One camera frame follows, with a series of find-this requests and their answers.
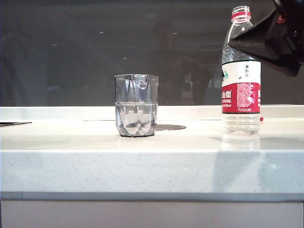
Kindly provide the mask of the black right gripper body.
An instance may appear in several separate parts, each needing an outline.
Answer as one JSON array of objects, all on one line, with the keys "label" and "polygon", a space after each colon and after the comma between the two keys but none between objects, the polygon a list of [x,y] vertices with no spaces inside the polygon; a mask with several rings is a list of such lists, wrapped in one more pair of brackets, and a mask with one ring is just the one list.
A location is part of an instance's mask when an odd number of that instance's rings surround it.
[{"label": "black right gripper body", "polygon": [[304,62],[304,2],[274,0],[274,14],[267,34],[278,58],[284,62]]}]

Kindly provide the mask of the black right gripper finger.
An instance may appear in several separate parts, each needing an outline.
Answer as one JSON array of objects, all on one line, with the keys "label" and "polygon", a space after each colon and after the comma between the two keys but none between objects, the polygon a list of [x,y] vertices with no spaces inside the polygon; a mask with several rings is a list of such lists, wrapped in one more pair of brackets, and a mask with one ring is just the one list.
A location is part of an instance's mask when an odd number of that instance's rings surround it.
[{"label": "black right gripper finger", "polygon": [[304,57],[293,52],[282,54],[273,50],[271,47],[249,47],[240,46],[238,50],[245,52],[249,56],[262,62],[263,64],[284,73],[287,76],[296,77],[304,67]]},{"label": "black right gripper finger", "polygon": [[279,15],[278,10],[273,10],[248,30],[233,36],[228,44],[236,49],[259,49],[280,44],[281,34],[276,24]]}]

